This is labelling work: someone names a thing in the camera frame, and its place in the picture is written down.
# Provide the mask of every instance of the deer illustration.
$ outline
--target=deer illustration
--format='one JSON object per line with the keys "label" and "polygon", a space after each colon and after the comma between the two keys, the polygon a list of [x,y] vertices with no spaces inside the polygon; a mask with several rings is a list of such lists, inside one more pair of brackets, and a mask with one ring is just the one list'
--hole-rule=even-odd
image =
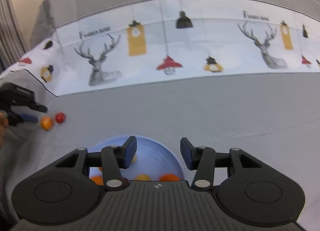
{"label": "deer illustration", "polygon": [[242,28],[240,27],[239,24],[238,27],[240,29],[240,31],[247,36],[249,39],[254,41],[254,45],[257,46],[260,51],[261,51],[261,55],[262,58],[264,60],[264,62],[266,63],[266,65],[270,68],[270,69],[287,69],[288,68],[288,64],[286,63],[286,61],[284,59],[278,59],[278,58],[274,58],[272,56],[270,56],[269,52],[268,52],[268,48],[270,47],[270,41],[273,40],[276,37],[276,29],[273,32],[273,29],[270,27],[270,25],[268,24],[271,33],[268,34],[268,32],[266,31],[266,37],[264,39],[264,42],[261,43],[259,42],[258,38],[256,36],[254,36],[253,34],[253,30],[251,29],[250,34],[246,31],[246,26],[247,26],[248,21],[246,21]]}
{"label": "deer illustration", "polygon": [[77,54],[79,54],[83,58],[88,59],[89,63],[93,66],[92,72],[90,74],[89,86],[96,86],[102,83],[115,82],[122,77],[122,73],[120,71],[107,72],[102,71],[101,69],[102,63],[107,59],[107,54],[118,45],[121,37],[121,35],[119,35],[117,41],[115,41],[115,39],[111,35],[109,36],[111,38],[111,44],[108,47],[107,44],[104,43],[104,50],[100,54],[100,58],[98,60],[96,60],[94,56],[90,53],[90,48],[88,48],[87,53],[83,52],[82,47],[84,45],[84,42],[80,44],[79,51],[76,48],[74,48]]}

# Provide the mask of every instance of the human hand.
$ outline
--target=human hand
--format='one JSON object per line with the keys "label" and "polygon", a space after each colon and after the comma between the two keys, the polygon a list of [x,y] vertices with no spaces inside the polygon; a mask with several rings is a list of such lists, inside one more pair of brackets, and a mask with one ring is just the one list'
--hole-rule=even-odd
{"label": "human hand", "polygon": [[0,113],[0,149],[4,146],[4,138],[7,132],[9,121]]}

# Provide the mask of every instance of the red ball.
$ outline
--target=red ball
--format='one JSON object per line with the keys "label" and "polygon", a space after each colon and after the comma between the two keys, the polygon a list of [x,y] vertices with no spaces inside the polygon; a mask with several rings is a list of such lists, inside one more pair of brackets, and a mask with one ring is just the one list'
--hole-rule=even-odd
{"label": "red ball", "polygon": [[62,112],[59,112],[56,114],[55,119],[57,123],[63,123],[66,119],[66,115]]}

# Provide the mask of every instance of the blue bowl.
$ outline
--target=blue bowl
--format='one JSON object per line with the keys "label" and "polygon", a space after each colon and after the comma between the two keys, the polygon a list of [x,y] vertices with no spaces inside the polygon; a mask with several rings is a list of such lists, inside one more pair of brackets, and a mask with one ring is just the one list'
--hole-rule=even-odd
{"label": "blue bowl", "polygon": [[[94,147],[88,148],[88,152],[100,152],[102,148],[113,144],[122,146],[130,135],[116,136],[107,139]],[[164,174],[174,174],[184,180],[182,165],[179,159],[163,144],[147,137],[137,136],[137,160],[131,163],[126,170],[120,169],[123,177],[134,180],[139,174],[147,174],[151,180],[158,181]],[[90,177],[102,176],[98,168],[90,168]]]}

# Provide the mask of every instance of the yellow tag illustration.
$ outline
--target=yellow tag illustration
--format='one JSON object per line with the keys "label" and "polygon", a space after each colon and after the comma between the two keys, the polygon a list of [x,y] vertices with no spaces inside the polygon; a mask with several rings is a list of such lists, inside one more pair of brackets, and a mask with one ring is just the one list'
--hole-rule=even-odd
{"label": "yellow tag illustration", "polygon": [[147,53],[146,37],[143,25],[133,20],[127,27],[129,56],[143,55]]}
{"label": "yellow tag illustration", "polygon": [[293,50],[289,26],[282,20],[280,25],[282,41],[286,50]]}

